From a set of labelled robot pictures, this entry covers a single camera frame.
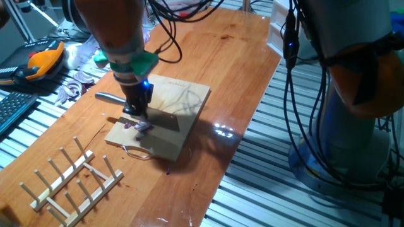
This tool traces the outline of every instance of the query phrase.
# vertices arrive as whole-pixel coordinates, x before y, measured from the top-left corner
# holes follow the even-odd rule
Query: wooden cutting board
[[[105,137],[108,144],[124,145],[130,153],[177,161],[191,129],[199,117],[210,94],[210,87],[179,79],[151,74],[149,82],[154,84],[150,108],[174,114],[178,120],[179,131],[155,126],[146,137],[136,140],[139,133],[134,127],[124,128],[126,122],[138,122],[123,113]]]

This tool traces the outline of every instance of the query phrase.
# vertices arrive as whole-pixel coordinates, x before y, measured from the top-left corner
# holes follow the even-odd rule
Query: wooden peg
[[[48,181],[44,178],[44,176],[42,176],[42,174],[40,174],[39,170],[34,170],[33,171],[38,177],[39,179],[46,185],[46,187],[48,187],[48,189],[50,191],[52,191],[52,186],[48,183]]]
[[[83,166],[84,166],[85,168],[87,168],[88,170],[93,169],[94,172],[95,172],[99,177],[101,177],[103,180],[108,180],[108,177],[107,177],[107,176],[105,176],[103,173],[101,173],[101,172],[98,171],[97,169],[94,169],[94,168],[93,168],[92,166],[90,166],[89,164],[83,163]]]
[[[84,187],[83,183],[80,180],[77,180],[77,184],[84,191],[84,194],[86,194],[86,196],[90,200],[90,202],[93,202],[93,197],[91,197],[90,193],[88,193],[88,191],[87,191],[86,187]]]
[[[107,156],[104,155],[102,158],[104,159],[105,163],[107,164],[108,169],[109,169],[109,171],[111,172],[112,176],[114,177],[114,179],[116,179],[116,174],[115,174],[115,172],[114,172],[114,169],[113,169],[112,166],[111,166],[111,163],[109,163],[109,160],[108,160]]]
[[[46,209],[63,225],[67,226],[66,222],[62,219],[60,215],[58,215],[50,206],[46,207]]]
[[[105,187],[104,187],[103,183],[101,182],[100,177],[98,177],[98,175],[95,173],[93,168],[90,169],[90,173],[93,175],[93,177],[95,178],[97,183],[100,185],[101,189],[104,190]]]
[[[61,206],[59,206],[59,204],[57,202],[55,202],[53,199],[47,197],[46,201],[48,201],[48,203],[50,205],[52,205],[53,207],[55,207],[55,209],[57,209],[61,214],[63,214],[63,216],[65,216],[66,218],[68,218],[70,216],[70,214],[68,212],[66,212]]]
[[[66,159],[69,161],[70,165],[73,166],[73,169],[76,168],[76,165],[74,165],[73,160],[69,157],[69,155],[67,154],[67,152],[64,150],[64,148],[60,148],[60,150],[62,151],[63,155],[66,157]]]
[[[23,183],[20,183],[20,186],[28,193],[30,196],[39,203],[39,198]]]
[[[83,147],[81,146],[80,141],[77,139],[77,136],[73,137],[74,141],[76,141],[77,147],[80,149],[81,153],[83,154],[84,158],[87,158],[87,154],[85,153]]]
[[[78,209],[78,206],[76,205],[76,203],[73,201],[73,199],[70,197],[68,192],[64,192],[64,196],[66,196],[66,198],[68,198],[68,201],[70,202],[71,206],[73,206],[73,208],[75,209],[75,211],[77,212],[77,214],[80,213],[80,209]]]
[[[61,176],[62,180],[64,180],[64,175],[62,174],[60,169],[55,165],[55,163],[52,161],[52,158],[48,158],[48,162],[53,167],[53,169],[55,169],[56,173],[59,174],[59,176]]]

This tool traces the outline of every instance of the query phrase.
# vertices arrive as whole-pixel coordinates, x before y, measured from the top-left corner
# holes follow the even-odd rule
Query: wooden tabletop
[[[0,172],[0,201],[6,204],[3,212],[21,226],[59,226],[45,208],[36,213],[30,207],[33,199],[19,183],[24,182],[37,195],[44,191],[46,186],[34,169],[53,182],[58,175],[47,159],[52,158],[62,171],[67,169],[69,163],[59,147],[65,147],[76,160],[81,153],[72,137],[77,136],[86,150],[95,153],[92,166],[110,175],[102,159],[106,154],[125,176],[77,226],[199,226],[280,60],[266,45],[269,25],[269,18],[227,9],[218,9],[199,23],[177,24],[183,60],[178,64],[161,62],[152,73],[211,87],[177,163],[136,160],[105,143],[104,137],[121,116],[122,107],[98,101],[94,94],[104,91],[124,97],[109,72]],[[161,26],[150,36],[149,51],[167,39]],[[161,56],[174,60],[177,55],[173,46]],[[233,136],[218,134],[215,125]],[[76,178],[91,192],[98,187],[86,169]],[[65,190],[77,204],[84,201],[84,193],[72,180],[54,197],[72,213]]]

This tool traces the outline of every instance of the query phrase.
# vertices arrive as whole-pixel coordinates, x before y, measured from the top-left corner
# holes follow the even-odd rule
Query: knife handle
[[[107,103],[125,106],[126,100],[110,93],[97,92],[95,98]]]

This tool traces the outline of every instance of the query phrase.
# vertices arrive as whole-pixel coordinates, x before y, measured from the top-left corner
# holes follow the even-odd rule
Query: keyboard
[[[0,101],[0,134],[35,103],[38,96],[12,92]]]

